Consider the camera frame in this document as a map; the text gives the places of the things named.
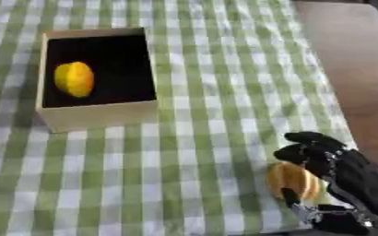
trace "robotic arm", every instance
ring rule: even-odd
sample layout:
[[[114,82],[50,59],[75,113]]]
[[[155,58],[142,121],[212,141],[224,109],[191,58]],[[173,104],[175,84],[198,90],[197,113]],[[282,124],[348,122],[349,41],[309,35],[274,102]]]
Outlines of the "robotic arm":
[[[329,136],[299,132],[285,137],[296,144],[276,151],[275,157],[300,165],[325,180],[329,194],[353,206],[309,207],[291,189],[282,189],[287,206],[299,219],[318,230],[378,235],[378,165]]]

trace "yellow lemon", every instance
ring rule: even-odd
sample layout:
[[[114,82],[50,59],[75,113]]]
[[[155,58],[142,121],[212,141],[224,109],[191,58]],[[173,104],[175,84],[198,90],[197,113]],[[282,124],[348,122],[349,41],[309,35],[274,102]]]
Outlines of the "yellow lemon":
[[[276,198],[283,198],[281,188],[292,189],[300,199],[315,199],[321,190],[317,177],[302,167],[279,162],[274,164],[266,173],[266,184]]]
[[[85,98],[93,90],[94,76],[84,63],[74,62],[57,66],[54,71],[54,83],[63,92]]]

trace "open box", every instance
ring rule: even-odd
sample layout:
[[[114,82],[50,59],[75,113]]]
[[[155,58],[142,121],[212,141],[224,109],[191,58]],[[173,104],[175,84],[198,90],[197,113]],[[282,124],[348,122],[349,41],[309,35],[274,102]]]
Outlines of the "open box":
[[[83,99],[53,82],[58,65],[83,62],[94,89]],[[52,132],[154,122],[157,96],[143,28],[59,30],[42,36],[36,111]]]

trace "green and white tablecloth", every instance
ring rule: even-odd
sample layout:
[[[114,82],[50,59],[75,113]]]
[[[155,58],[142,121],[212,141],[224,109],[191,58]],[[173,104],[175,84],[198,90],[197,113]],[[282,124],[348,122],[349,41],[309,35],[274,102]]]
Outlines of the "green and white tablecloth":
[[[159,121],[49,134],[41,33],[125,26],[146,28]],[[0,235],[297,229],[264,174],[302,129],[351,141],[289,0],[0,1]]]

